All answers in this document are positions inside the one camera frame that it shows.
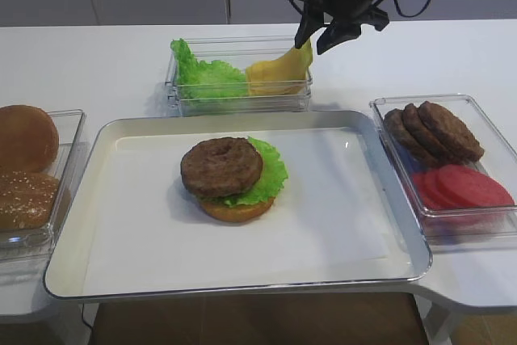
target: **green lettuce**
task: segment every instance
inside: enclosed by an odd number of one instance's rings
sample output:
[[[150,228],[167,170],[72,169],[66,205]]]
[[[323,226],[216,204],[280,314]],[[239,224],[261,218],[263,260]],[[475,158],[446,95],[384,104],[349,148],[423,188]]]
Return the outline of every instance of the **green lettuce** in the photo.
[[[280,160],[280,153],[275,147],[253,137],[248,137],[248,141],[262,156],[264,163],[262,175],[246,193],[219,199],[231,208],[237,205],[255,205],[276,197],[284,188],[284,181],[288,178],[287,168]]]
[[[183,99],[221,99],[248,95],[246,75],[228,62],[198,61],[185,40],[173,40],[170,48],[178,64],[176,82]]]

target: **white countertop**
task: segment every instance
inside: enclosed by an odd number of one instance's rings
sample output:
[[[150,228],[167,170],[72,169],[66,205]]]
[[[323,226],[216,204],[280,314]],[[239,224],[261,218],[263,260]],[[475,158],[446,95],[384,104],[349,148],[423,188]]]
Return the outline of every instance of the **white countertop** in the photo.
[[[463,92],[517,147],[517,122],[511,118],[517,99],[516,28],[517,20],[398,22],[382,33],[366,27],[358,40],[315,57],[313,104],[369,113],[368,102],[379,97]],[[173,38],[295,30],[295,25],[0,28],[1,105],[81,108],[93,140],[111,120],[163,115]],[[464,311],[515,308],[516,260],[517,250],[436,254],[429,273],[399,291]],[[43,309],[50,300],[39,282],[38,276],[1,282],[0,318]]]

